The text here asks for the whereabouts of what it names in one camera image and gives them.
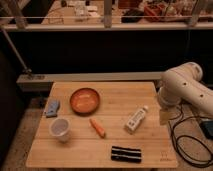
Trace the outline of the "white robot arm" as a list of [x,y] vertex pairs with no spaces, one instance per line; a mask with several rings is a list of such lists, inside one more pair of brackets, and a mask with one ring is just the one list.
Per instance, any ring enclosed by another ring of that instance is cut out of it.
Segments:
[[195,62],[187,62],[162,73],[162,85],[157,93],[157,101],[161,107],[159,111],[161,125],[169,121],[170,110],[181,100],[213,115],[213,90],[200,83],[202,77],[203,70]]

